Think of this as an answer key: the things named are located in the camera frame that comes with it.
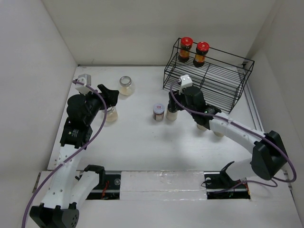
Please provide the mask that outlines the black cap white powder bottle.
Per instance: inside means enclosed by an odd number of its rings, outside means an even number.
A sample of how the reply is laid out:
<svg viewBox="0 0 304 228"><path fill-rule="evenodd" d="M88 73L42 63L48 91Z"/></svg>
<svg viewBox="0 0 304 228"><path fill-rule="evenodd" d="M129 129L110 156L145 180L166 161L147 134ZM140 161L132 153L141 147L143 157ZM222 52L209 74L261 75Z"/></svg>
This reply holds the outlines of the black cap white powder bottle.
<svg viewBox="0 0 304 228"><path fill-rule="evenodd" d="M175 121L178 117L178 108L174 102L168 102L167 111L166 111L166 118L169 121Z"/></svg>

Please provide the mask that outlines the red lid sauce jar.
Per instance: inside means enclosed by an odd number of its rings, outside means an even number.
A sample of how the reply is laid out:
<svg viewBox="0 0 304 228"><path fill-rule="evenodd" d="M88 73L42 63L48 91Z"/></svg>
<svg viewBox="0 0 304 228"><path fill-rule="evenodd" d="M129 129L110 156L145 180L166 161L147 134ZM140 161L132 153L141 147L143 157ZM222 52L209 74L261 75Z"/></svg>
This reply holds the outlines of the red lid sauce jar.
<svg viewBox="0 0 304 228"><path fill-rule="evenodd" d="M209 51L209 44L205 41L199 42L196 46L196 54L193 60L195 67L202 67L205 64L205 58Z"/></svg>
<svg viewBox="0 0 304 228"><path fill-rule="evenodd" d="M190 58L190 50L193 45L193 39L190 37L183 37L180 41L181 42L178 59L180 62L185 63Z"/></svg>

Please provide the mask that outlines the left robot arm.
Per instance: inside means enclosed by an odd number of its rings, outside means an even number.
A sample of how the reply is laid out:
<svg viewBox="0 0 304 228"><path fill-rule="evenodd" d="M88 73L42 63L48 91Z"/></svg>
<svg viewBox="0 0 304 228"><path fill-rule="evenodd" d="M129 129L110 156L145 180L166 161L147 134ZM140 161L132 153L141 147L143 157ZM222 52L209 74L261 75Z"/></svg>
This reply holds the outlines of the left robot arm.
<svg viewBox="0 0 304 228"><path fill-rule="evenodd" d="M94 188L107 186L103 166L88 165L79 179L75 179L78 165L88 145L97 137L103 126L93 133L91 123L103 110L118 102L119 91L110 90L103 84L98 89L78 81L78 94L67 100L67 119L60 139L60 150L55 169L42 181L34 196L49 180L48 190L38 206L30 201L25 215L40 228L75 228L79 220L79 209Z"/></svg>

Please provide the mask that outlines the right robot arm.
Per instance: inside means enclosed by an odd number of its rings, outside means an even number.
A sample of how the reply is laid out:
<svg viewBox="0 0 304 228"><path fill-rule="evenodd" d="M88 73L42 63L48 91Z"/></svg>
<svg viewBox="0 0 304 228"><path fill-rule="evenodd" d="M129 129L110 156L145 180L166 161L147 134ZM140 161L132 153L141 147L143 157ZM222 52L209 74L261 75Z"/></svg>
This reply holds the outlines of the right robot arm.
<svg viewBox="0 0 304 228"><path fill-rule="evenodd" d="M251 154L251 158L231 161L221 169L218 179L225 187L252 176L274 180L278 171L290 161L279 133L253 130L234 121L220 109L206 104L202 91L195 86L171 90L168 110L171 113L187 111L196 124L228 137Z"/></svg>

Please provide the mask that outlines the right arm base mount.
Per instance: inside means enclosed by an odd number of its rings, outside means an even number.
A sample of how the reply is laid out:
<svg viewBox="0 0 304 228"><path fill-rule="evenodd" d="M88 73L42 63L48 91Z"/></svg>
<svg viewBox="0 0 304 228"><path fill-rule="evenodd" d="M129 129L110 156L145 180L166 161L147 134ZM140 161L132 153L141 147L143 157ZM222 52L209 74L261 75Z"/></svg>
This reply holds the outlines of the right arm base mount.
<svg viewBox="0 0 304 228"><path fill-rule="evenodd" d="M228 163L220 171L208 171L204 173L204 181L201 187L206 189L208 200L233 200L233 199L251 199L248 185L241 184L241 180L232 180L226 171L233 163Z"/></svg>

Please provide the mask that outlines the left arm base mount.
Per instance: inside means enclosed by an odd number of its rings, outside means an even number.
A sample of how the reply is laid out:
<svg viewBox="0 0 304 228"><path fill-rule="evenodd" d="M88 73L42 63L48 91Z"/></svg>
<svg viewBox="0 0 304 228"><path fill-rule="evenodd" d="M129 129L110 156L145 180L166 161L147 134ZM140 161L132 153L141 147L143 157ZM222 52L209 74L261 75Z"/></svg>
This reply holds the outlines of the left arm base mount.
<svg viewBox="0 0 304 228"><path fill-rule="evenodd" d="M88 165L84 171L94 171L99 174L99 183L88 194L86 200L119 200L120 186L121 186L121 172L120 171L106 171L103 166ZM80 171L75 176L79 181L84 173Z"/></svg>

